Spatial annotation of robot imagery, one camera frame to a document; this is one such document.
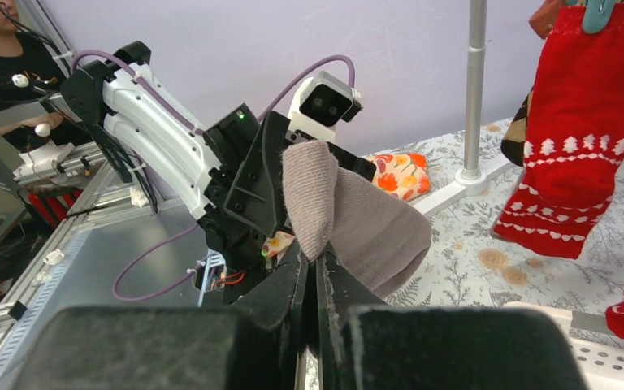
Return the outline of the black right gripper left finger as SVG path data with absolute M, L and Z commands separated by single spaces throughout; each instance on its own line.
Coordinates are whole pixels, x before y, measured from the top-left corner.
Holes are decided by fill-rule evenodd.
M 78 306 L 24 355 L 16 389 L 298 389 L 309 266 L 292 245 L 232 305 Z

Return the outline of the teal clothes clip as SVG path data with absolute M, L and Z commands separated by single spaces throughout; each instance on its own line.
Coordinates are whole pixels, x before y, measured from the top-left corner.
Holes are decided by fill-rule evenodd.
M 586 34 L 596 34 L 608 24 L 616 0 L 565 0 L 568 7 L 585 7 L 582 29 Z

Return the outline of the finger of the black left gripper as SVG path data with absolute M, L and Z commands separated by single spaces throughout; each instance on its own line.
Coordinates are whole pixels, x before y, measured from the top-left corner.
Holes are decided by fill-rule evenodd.
M 374 163 L 359 157 L 340 146 L 328 142 L 330 151 L 331 170 L 328 179 L 331 184 L 370 184 L 375 176 L 377 167 Z
M 224 202 L 230 216 L 268 237 L 293 232 L 282 189 L 282 152 L 289 124 L 277 112 L 266 114 Z

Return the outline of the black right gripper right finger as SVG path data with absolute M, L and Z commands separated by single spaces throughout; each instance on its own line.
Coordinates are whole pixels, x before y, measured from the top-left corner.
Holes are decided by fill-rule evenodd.
M 340 264 L 316 259 L 323 389 L 584 389 L 551 318 L 525 308 L 386 305 Z

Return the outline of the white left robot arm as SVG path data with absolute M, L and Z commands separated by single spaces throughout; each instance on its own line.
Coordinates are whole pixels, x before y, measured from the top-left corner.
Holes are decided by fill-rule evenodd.
M 362 108 L 352 82 L 314 65 L 293 83 L 296 97 L 287 115 L 255 115 L 240 105 L 206 128 L 162 87 L 150 57 L 141 41 L 113 54 L 80 51 L 60 87 L 63 107 L 163 178 L 228 268 L 261 267 L 264 240 L 290 231 L 281 162 L 290 145 L 323 140 L 341 167 L 374 177 L 373 163 L 334 142 L 336 124 Z

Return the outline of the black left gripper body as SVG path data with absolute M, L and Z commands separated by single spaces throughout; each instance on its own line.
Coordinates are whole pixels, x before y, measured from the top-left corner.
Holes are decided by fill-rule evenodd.
M 264 254 L 277 254 L 291 240 L 282 190 L 282 152 L 289 120 L 271 113 L 259 121 L 240 105 L 203 134 L 219 165 L 209 171 L 201 226 L 209 248 L 224 254 L 253 241 Z

